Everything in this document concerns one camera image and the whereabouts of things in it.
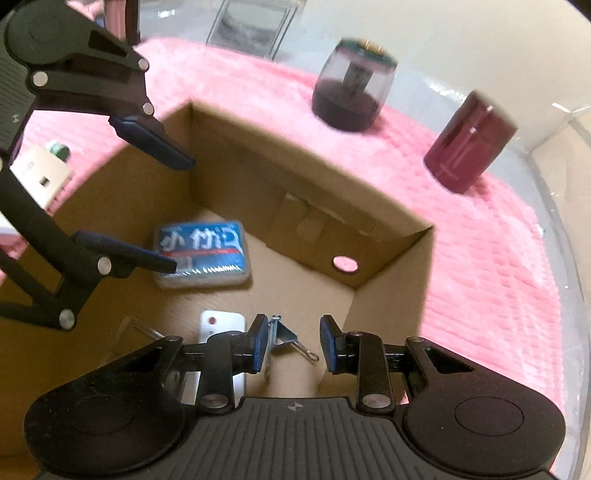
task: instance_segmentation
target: green object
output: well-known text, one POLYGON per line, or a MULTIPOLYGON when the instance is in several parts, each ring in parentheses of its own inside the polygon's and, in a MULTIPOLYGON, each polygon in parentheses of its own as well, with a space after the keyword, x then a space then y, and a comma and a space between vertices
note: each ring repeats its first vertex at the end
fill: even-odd
POLYGON ((352 51, 360 57, 375 62, 378 65, 382 65, 387 69, 395 69, 398 66, 398 62, 381 46, 376 45, 369 40, 342 38, 335 50, 339 51, 342 48, 352 51))
POLYGON ((46 150, 52 153, 63 162, 67 162, 72 154, 70 148, 57 140, 52 140, 46 145, 46 150))

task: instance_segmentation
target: pink fluffy rug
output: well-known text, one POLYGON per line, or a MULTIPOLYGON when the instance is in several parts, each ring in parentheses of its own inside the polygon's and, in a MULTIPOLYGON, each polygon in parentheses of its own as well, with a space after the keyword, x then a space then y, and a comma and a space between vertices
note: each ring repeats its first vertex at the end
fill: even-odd
MULTIPOLYGON (((158 116, 197 99, 264 127, 338 164, 436 225, 421 334, 524 383, 563 407, 560 302, 534 212, 484 175, 469 192, 442 188, 423 167, 435 135, 384 108, 365 134, 327 127, 310 110, 316 78, 230 51, 177 39, 138 49, 151 63, 158 116)), ((107 119, 36 112, 24 148, 57 138, 72 149, 73 181, 53 205, 122 147, 107 119)), ((12 251, 19 255, 20 242, 12 251)))

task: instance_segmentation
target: ribbed black plate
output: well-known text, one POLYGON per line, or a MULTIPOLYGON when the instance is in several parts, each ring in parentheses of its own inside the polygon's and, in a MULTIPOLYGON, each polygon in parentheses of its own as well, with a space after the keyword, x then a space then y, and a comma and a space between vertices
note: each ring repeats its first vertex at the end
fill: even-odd
MULTIPOLYGON (((417 456, 387 419, 344 398, 246 398, 201 419, 164 459, 118 480, 452 480, 417 456)), ((540 472, 531 480, 551 480, 540 472)), ((42 473, 38 480, 64 480, 42 473)))

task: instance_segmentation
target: metal clip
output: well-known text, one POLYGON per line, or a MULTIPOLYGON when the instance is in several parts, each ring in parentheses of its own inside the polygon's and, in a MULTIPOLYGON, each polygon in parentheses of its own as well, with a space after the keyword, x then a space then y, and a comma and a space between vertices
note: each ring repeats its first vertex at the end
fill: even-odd
POLYGON ((280 315, 273 315, 269 320, 269 353, 281 345, 293 345, 310 362, 319 362, 320 357, 308 350, 299 340, 297 335, 289 330, 281 322, 280 315))

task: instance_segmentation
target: purple container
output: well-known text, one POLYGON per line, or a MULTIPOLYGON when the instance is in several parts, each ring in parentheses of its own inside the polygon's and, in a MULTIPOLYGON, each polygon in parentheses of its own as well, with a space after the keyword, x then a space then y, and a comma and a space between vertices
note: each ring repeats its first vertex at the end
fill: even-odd
POLYGON ((445 188, 465 193, 515 132, 511 118, 473 90, 425 155, 425 166, 445 188))

